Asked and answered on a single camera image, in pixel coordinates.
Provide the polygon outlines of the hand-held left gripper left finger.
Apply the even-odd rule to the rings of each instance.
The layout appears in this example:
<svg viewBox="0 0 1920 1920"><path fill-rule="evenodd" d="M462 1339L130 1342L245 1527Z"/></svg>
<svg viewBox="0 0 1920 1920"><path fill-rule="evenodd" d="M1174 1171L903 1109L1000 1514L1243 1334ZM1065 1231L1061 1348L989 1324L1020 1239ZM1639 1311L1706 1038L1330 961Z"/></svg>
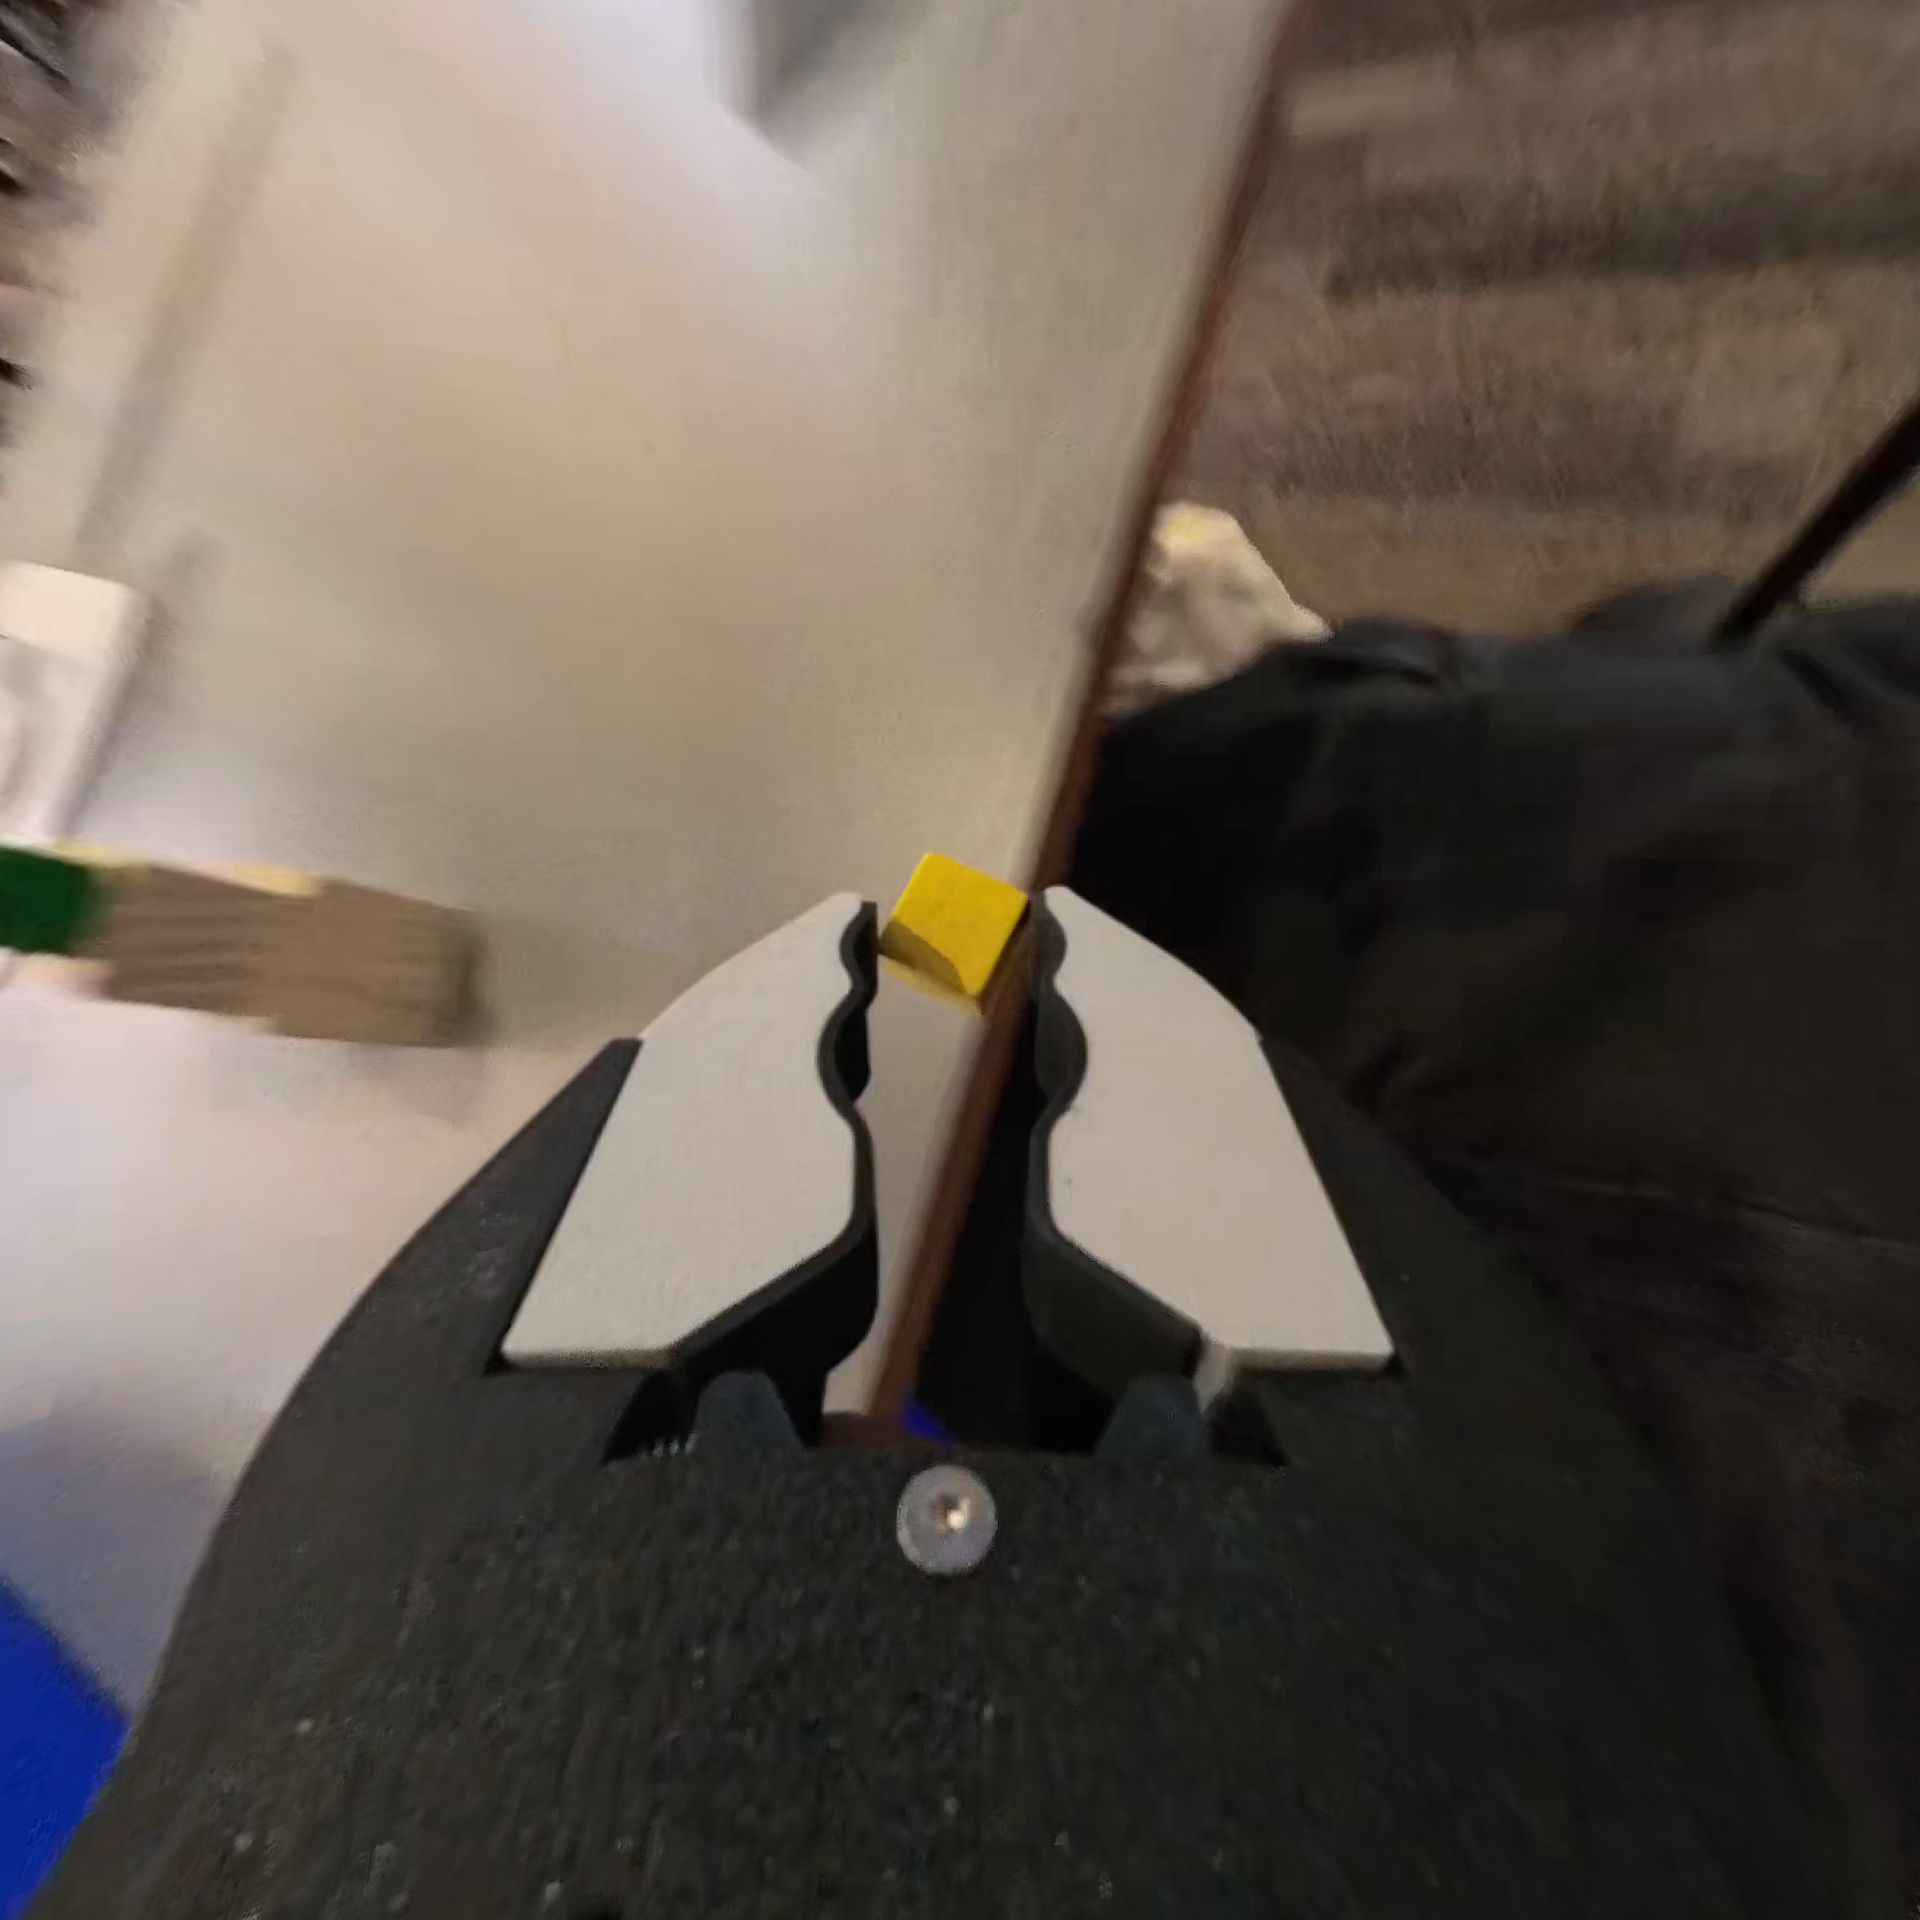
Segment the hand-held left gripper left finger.
<svg viewBox="0 0 1920 1920"><path fill-rule="evenodd" d="M760 1370L822 1413L877 1315L875 994L877 910L836 894L650 1021L501 1360L690 1393Z"/></svg>

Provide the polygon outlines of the small green wooden cube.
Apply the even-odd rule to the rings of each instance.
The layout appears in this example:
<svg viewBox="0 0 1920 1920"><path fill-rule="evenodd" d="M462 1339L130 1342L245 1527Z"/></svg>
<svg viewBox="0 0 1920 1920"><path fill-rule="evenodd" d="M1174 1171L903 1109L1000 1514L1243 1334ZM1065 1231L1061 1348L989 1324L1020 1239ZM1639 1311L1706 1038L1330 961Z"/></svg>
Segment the small green wooden cube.
<svg viewBox="0 0 1920 1920"><path fill-rule="evenodd" d="M109 882L81 861L3 844L5 952L75 958L107 910Z"/></svg>

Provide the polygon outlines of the large natural wooden cube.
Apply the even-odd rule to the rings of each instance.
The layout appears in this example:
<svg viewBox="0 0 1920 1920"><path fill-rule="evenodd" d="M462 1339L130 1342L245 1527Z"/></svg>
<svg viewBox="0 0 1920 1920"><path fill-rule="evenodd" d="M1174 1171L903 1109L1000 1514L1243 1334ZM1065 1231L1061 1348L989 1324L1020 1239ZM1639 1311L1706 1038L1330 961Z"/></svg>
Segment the large natural wooden cube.
<svg viewBox="0 0 1920 1920"><path fill-rule="evenodd" d="M272 1025L329 1044L465 1044L482 932L456 906L329 882L293 903L276 961Z"/></svg>
<svg viewBox="0 0 1920 1920"><path fill-rule="evenodd" d="M268 1022L276 966L323 879L293 871L195 871L147 861L90 866L96 903L81 964L110 1003Z"/></svg>

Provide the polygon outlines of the small yellow wooden cube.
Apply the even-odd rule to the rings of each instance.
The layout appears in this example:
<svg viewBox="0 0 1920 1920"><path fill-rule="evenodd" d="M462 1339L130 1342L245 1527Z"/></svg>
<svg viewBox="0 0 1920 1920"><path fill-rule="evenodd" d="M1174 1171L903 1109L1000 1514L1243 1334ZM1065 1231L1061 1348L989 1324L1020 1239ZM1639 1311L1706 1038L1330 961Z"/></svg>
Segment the small yellow wooden cube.
<svg viewBox="0 0 1920 1920"><path fill-rule="evenodd" d="M877 952L914 989L980 1014L1017 948L1028 898L943 852L925 852L887 913Z"/></svg>

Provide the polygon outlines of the blue plastic bin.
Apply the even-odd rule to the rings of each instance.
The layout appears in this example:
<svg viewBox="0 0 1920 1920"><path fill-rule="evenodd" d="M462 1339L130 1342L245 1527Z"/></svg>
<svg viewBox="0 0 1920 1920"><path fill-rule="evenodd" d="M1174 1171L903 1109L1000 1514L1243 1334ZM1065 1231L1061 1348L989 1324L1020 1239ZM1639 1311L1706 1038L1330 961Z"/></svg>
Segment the blue plastic bin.
<svg viewBox="0 0 1920 1920"><path fill-rule="evenodd" d="M3 1582L3 1916L28 1910L130 1730L122 1702Z"/></svg>

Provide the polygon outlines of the white document stand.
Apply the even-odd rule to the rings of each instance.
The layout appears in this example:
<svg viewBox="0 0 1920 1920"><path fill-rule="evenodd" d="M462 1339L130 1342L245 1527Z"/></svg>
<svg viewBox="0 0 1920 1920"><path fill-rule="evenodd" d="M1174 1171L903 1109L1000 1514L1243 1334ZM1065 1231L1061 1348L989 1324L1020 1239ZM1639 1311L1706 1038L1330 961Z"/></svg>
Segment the white document stand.
<svg viewBox="0 0 1920 1920"><path fill-rule="evenodd" d="M73 823L152 633L145 592L107 577L3 566L3 839Z"/></svg>

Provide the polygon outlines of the dark metal leg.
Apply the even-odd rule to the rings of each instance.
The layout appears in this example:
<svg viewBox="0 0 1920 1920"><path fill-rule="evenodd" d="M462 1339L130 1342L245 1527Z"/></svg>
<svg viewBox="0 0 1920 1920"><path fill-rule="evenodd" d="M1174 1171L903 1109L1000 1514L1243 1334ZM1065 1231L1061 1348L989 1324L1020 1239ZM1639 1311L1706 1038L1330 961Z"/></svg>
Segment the dark metal leg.
<svg viewBox="0 0 1920 1920"><path fill-rule="evenodd" d="M1740 588L1709 636L1714 651L1747 646L1886 508L1918 469L1918 403L1866 447L1837 490Z"/></svg>

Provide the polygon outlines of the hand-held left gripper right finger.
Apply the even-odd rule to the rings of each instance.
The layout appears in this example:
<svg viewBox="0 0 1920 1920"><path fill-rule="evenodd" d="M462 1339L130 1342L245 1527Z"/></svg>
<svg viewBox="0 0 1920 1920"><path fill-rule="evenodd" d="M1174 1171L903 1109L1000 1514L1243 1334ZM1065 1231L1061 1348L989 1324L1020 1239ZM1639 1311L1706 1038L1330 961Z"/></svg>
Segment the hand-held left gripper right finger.
<svg viewBox="0 0 1920 1920"><path fill-rule="evenodd" d="M1027 1312L1108 1400L1203 1408L1273 1374L1378 1375L1393 1340L1251 1021L1068 887L1034 919Z"/></svg>

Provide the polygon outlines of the person's black clothing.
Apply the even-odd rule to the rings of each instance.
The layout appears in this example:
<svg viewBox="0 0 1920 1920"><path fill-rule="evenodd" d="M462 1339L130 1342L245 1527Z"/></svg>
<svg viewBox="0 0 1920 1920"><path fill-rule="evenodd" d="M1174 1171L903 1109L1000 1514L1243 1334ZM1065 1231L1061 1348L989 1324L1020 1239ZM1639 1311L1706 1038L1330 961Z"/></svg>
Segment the person's black clothing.
<svg viewBox="0 0 1920 1920"><path fill-rule="evenodd" d="M1349 621L1106 734L1071 887L1570 1311L1842 1914L1915 1916L1918 611Z"/></svg>

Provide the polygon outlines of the white crumpled object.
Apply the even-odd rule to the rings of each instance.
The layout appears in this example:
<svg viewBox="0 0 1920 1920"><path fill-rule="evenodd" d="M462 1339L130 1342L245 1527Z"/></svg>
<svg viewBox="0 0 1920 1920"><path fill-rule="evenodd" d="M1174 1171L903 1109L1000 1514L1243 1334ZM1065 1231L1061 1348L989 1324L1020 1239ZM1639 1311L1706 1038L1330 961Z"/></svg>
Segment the white crumpled object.
<svg viewBox="0 0 1920 1920"><path fill-rule="evenodd" d="M1236 519L1189 501L1158 508L1103 715L1120 719L1223 684L1275 646L1331 625L1298 604Z"/></svg>

